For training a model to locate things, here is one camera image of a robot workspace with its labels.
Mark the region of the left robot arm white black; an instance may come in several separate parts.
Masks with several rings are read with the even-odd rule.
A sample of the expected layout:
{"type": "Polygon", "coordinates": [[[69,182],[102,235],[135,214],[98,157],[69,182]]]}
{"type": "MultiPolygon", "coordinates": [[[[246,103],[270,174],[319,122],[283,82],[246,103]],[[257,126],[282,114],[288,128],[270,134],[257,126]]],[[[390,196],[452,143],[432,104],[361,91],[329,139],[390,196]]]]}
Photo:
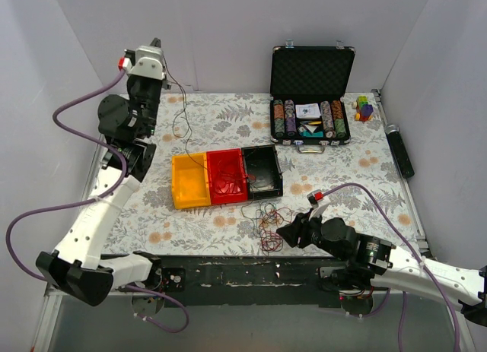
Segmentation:
{"type": "Polygon", "coordinates": [[[136,284],[153,291],[162,282],[161,260],[134,251],[103,260],[101,251],[129,198],[142,184],[156,150],[154,134],[161,91],[170,88],[161,41],[127,49],[119,70],[128,77],[127,98],[111,94],[97,109],[98,131],[110,149],[85,206],[52,252],[41,252],[36,266],[57,289],[91,306],[111,290],[136,284]]]}

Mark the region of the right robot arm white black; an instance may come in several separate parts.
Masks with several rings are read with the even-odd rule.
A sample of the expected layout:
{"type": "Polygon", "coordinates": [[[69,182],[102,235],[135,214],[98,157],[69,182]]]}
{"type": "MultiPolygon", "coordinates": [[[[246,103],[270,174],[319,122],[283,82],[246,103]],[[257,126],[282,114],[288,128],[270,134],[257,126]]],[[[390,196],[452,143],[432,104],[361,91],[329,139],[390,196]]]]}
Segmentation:
{"type": "Polygon", "coordinates": [[[277,234],[292,248],[313,245],[345,262],[344,268],[320,275],[327,290],[393,288],[437,302],[450,301],[465,319],[486,326],[485,268],[477,271],[432,259],[416,260],[386,240],[357,233],[339,217],[322,222],[320,217],[300,213],[277,234]]]}

